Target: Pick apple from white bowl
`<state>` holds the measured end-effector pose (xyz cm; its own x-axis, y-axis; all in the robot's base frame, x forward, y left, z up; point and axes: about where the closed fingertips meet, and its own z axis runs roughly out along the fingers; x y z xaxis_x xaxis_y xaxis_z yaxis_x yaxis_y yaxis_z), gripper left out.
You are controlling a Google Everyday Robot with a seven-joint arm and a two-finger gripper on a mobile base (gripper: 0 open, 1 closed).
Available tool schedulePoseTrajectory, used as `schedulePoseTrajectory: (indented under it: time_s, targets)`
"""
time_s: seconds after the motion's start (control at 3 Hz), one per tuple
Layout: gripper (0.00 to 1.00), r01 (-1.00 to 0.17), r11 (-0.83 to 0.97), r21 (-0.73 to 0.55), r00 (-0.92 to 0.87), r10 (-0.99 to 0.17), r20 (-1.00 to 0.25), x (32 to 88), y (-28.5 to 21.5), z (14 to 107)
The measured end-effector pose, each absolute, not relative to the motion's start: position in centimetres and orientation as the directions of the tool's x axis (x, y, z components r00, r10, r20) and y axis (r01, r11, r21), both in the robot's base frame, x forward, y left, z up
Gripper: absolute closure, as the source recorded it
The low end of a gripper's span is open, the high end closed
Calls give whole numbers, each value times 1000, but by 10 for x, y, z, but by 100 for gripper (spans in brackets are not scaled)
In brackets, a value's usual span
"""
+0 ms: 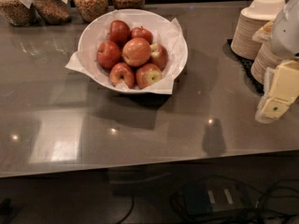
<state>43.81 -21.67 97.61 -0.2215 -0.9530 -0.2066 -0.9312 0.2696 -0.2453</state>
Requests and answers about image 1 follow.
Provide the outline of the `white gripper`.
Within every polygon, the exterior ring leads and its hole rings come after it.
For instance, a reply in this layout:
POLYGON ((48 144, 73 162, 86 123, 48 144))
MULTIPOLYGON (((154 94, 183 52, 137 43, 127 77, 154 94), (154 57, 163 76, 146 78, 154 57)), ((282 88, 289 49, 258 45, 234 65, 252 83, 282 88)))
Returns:
MULTIPOLYGON (((258 43, 272 39, 273 21, 269 21, 256 31, 252 40, 258 43)), ((270 98, 262 97, 255 114, 258 122, 268 124, 279 120, 299 96, 299 62, 281 63, 275 70, 270 89, 270 98)))

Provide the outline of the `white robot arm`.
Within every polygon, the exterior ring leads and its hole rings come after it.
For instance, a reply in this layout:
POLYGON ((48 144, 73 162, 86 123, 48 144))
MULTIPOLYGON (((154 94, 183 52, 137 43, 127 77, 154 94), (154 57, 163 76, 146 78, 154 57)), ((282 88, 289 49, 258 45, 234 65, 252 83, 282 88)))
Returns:
POLYGON ((279 120, 299 97, 299 0, 289 0, 252 39, 268 43, 270 51, 282 60, 276 68, 266 69, 263 96, 255 114, 257 121, 271 123, 279 120))

